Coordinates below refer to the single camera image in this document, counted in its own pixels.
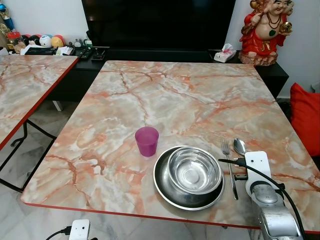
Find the metal plate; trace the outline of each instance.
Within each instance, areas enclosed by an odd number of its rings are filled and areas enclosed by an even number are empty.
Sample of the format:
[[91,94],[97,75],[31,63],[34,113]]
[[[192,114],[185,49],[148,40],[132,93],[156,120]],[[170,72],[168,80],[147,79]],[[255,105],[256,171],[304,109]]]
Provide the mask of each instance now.
[[156,161],[153,169],[153,180],[160,195],[171,205],[190,211],[206,209],[215,204],[225,190],[225,179],[216,190],[202,195],[184,192],[176,187],[168,173],[168,160],[170,155],[177,149],[185,146],[175,146],[163,152]]

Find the tissue box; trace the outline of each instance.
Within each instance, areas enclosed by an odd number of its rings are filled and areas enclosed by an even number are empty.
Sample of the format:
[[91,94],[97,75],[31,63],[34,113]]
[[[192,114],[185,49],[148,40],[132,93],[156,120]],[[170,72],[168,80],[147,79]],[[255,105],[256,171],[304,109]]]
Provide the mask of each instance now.
[[221,52],[217,52],[214,55],[214,60],[221,62],[221,63],[225,63],[226,61],[228,61],[229,59],[232,59],[235,55],[236,55],[237,51],[234,50],[234,48],[232,47],[231,44],[227,43],[223,46],[222,51]]

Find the ball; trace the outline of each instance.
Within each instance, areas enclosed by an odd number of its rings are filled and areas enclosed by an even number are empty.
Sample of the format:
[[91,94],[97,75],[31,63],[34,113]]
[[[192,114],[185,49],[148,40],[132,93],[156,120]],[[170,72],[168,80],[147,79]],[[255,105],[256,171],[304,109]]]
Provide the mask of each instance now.
[[43,35],[40,37],[40,45],[46,48],[52,48],[51,37],[48,35]]
[[41,37],[41,35],[39,35],[39,34],[32,35],[31,37],[29,37],[29,44],[30,45],[36,44],[36,45],[40,46],[40,42],[39,42],[40,37]]
[[61,35],[55,35],[51,39],[52,47],[61,48],[65,45],[64,39]]

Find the fork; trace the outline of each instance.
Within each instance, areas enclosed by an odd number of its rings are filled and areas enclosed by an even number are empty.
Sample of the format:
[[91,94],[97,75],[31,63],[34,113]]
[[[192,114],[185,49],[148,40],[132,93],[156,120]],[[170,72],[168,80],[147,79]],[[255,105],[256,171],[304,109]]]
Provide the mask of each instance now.
[[[226,156],[226,158],[228,160],[230,160],[230,158],[229,158],[229,154],[230,154],[229,144],[224,139],[221,141],[221,150],[222,150],[223,154]],[[231,168],[230,163],[228,163],[228,167],[229,167],[229,172],[230,172],[231,186],[232,186],[232,190],[233,190],[233,194],[234,194],[234,199],[238,200],[239,198],[238,198],[238,193],[237,193],[237,189],[236,189],[235,177],[232,172],[232,168]]]

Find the television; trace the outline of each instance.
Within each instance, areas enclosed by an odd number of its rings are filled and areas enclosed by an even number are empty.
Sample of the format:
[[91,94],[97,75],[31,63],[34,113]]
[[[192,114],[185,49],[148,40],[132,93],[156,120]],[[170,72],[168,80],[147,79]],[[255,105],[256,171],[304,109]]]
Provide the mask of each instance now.
[[97,47],[221,49],[236,0],[82,0]]

